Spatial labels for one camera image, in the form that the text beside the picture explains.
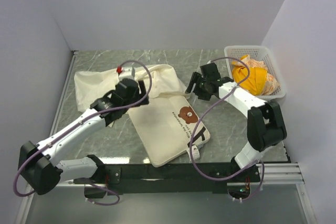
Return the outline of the cream pillow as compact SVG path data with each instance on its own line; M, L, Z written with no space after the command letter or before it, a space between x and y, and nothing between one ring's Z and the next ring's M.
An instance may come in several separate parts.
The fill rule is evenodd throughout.
M161 167L187 153L195 160L211 138L194 109L182 95L150 99L131 108L128 115L154 167Z

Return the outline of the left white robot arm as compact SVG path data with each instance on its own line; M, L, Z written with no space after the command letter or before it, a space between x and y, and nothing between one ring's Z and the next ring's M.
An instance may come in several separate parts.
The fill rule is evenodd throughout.
M96 99L85 112L67 127L37 144L27 142L20 148L18 173L38 195L44 195L59 182L88 179L105 180L106 166L95 155L63 160L78 143L120 119L128 109L149 104L150 87L144 81L123 79L115 89Z

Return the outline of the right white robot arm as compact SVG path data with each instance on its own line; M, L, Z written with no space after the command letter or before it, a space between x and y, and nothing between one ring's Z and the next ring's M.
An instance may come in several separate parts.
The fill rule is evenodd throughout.
M201 66L201 73L193 72L185 92L193 92L205 101L215 96L247 118L247 143L233 158L236 165L230 169L235 181L243 181L249 175L247 165L259 161L271 147L287 137L280 105L250 94L229 77L221 77L213 62Z

